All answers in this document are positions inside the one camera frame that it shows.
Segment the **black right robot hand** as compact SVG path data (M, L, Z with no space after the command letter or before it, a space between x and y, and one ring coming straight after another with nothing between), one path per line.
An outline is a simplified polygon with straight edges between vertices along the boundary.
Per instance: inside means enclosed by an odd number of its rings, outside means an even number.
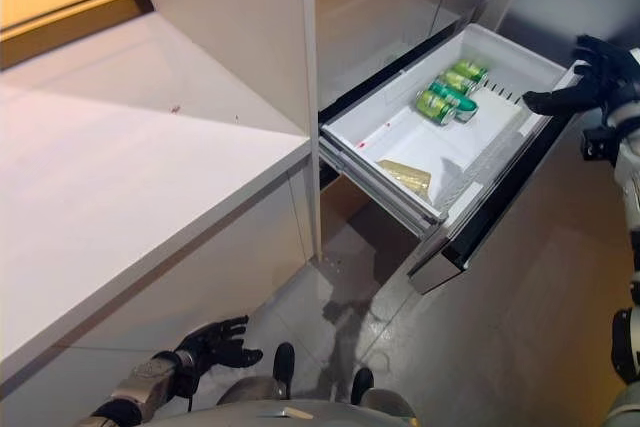
M579 35L573 57L581 64L573 68L579 76L570 87L549 91L528 91L524 104L544 116L569 115L602 107L627 86L639 82L639 63L630 50L590 35Z

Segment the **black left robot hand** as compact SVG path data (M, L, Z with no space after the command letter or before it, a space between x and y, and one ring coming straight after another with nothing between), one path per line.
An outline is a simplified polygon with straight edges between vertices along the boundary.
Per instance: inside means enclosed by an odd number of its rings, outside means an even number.
M249 368L263 358L260 349L244 347L244 337L249 321L247 315L212 322L189 333L175 349L186 353L199 375L213 366Z

